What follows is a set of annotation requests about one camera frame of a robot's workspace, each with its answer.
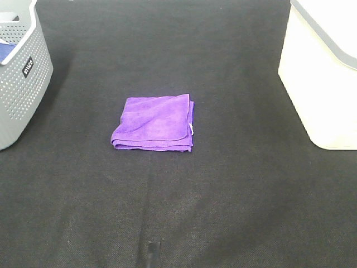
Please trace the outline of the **grey perforated basket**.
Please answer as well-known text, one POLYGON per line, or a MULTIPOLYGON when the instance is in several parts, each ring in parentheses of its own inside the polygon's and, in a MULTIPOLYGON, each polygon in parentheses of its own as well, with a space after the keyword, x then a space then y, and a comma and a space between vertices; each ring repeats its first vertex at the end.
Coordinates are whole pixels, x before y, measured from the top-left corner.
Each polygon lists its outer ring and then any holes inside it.
POLYGON ((1 42, 16 44, 1 62, 1 149, 14 144, 36 112, 53 64, 36 1, 1 1, 1 42))

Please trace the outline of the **blue cloth in basket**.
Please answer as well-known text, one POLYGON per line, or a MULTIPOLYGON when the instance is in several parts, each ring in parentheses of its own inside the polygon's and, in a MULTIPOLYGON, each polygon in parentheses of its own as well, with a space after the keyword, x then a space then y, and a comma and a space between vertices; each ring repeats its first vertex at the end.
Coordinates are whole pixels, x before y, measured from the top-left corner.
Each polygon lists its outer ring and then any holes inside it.
POLYGON ((16 44, 0 43, 0 62, 2 62, 16 47, 16 44))

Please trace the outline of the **purple towel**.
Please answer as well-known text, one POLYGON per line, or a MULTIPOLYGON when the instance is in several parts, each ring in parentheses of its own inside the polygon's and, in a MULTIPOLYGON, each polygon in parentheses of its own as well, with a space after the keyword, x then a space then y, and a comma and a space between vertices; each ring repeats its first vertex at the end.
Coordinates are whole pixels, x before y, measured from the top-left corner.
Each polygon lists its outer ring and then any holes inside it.
POLYGON ((111 136, 117 150, 188 151, 193 147, 195 103, 189 94, 130 97, 111 136))

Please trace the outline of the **white storage bin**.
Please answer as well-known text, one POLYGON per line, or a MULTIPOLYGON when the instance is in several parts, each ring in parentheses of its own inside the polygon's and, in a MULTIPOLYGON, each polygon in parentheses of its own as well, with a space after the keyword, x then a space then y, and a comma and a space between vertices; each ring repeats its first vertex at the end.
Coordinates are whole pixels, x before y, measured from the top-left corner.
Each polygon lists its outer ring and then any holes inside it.
POLYGON ((278 75, 316 146, 356 149, 355 1, 292 1, 278 75))

